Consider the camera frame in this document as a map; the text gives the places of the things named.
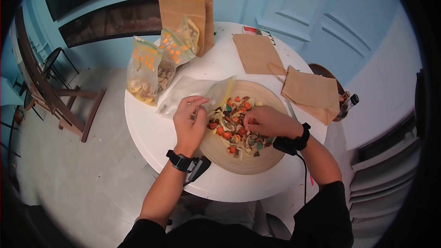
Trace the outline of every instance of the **hand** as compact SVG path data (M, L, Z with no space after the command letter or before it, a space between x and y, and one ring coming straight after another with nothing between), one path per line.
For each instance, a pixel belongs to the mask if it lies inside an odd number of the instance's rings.
M195 150L204 139L207 126L207 111L201 104L210 101L202 96L185 97L179 103L178 109L173 116L178 144L174 152L191 158ZM199 107L194 120L194 113Z
M256 119L259 124L251 124L250 119ZM246 113L243 125L246 130L269 137L286 136L295 139L303 134L303 126L299 121L269 106L253 107Z

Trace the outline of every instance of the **brown paper bag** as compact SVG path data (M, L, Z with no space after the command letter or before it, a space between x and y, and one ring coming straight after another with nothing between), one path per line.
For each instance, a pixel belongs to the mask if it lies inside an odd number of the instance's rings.
M288 68L282 96L325 125L330 124L340 111L336 79L302 73L292 66Z
M286 75L279 54L267 36L234 34L233 41L245 73ZM272 70L268 63L273 63Z
M202 57L214 46L213 0L159 0L162 28L178 28L188 16L199 28L199 50Z

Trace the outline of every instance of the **black shirt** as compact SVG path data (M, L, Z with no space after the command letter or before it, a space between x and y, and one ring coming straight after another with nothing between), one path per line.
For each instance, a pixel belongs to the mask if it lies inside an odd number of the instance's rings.
M323 186L294 220L291 240L281 240L240 224L224 225L204 218L190 220L166 234L159 224L140 219L118 247L351 247L354 242L341 181Z

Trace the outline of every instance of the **plastic zip bag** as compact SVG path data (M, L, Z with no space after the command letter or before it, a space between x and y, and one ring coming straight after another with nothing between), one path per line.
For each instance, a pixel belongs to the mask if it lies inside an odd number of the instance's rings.
M182 98L188 96L204 96L217 81L196 80L182 76L168 93L156 113L166 119L173 119Z
M196 56L198 51L199 29L184 16L177 30L164 28L161 31L160 49L163 49L163 58L159 64L159 90L166 90L174 76Z
M162 50L138 36L133 37L133 52L127 67L126 89L150 106L157 104L158 72Z
M203 104L203 106L207 109L208 115L227 102L235 80L236 76L232 76L228 79L218 81L207 91L205 97L210 98L210 101Z

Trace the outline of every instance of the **black sleeve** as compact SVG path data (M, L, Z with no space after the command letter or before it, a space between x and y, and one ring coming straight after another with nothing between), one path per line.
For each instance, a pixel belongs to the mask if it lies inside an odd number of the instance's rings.
M139 219L118 248L167 247L165 230L158 223Z
M291 243L301 247L352 247L354 236L341 181L322 190L294 215Z

